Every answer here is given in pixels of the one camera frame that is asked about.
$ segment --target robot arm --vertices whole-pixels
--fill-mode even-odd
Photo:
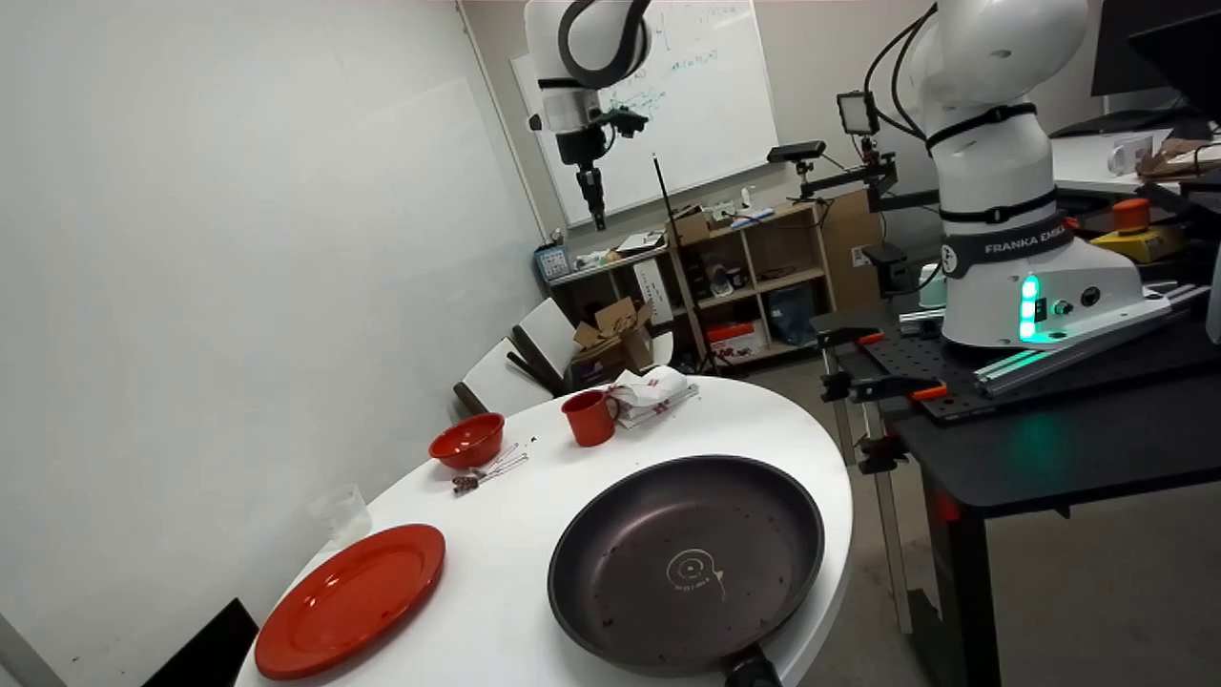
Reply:
[[[554,130],[567,165],[578,165],[582,193],[605,228],[605,127],[637,134],[634,112],[600,112],[600,88],[637,71],[648,57],[648,0],[528,0],[528,44],[539,70],[541,112],[536,130]]]
[[[1054,146],[1024,102],[1087,33],[1087,0],[940,0],[914,44],[918,122],[942,193],[942,335],[1061,347],[1147,309],[1131,259],[1061,228]]]

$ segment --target round white table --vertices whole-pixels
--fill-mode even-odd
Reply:
[[[726,377],[692,377],[696,397],[605,445],[578,445],[560,402],[509,415],[504,455],[528,458],[456,495],[451,468],[424,463],[375,504],[375,532],[430,523],[447,533],[447,569],[430,602],[387,646],[296,682],[368,687],[713,687],[726,677],[637,677],[586,653],[554,622],[547,565],[568,518],[606,483],[672,458],[740,455],[787,468],[823,518],[823,561],[797,614],[765,642],[782,682],[801,682],[845,602],[850,483],[831,434],[795,402]],[[278,682],[251,653],[237,687]]]

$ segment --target computer monitor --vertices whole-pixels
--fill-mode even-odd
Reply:
[[[1167,88],[1131,44],[1134,33],[1214,11],[1216,0],[1103,0],[1094,94]]]
[[[1185,98],[1221,122],[1221,9],[1134,33],[1134,48],[1172,83]]]

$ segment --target small red bowl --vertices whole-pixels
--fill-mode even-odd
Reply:
[[[430,438],[428,455],[447,463],[451,468],[476,468],[500,455],[500,438],[504,438],[504,415],[483,411],[447,429],[438,438]]]

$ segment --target black frying pan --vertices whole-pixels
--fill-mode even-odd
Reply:
[[[795,477],[705,455],[600,491],[560,533],[547,586],[567,632],[612,664],[780,682],[757,646],[797,609],[821,553],[821,511]]]

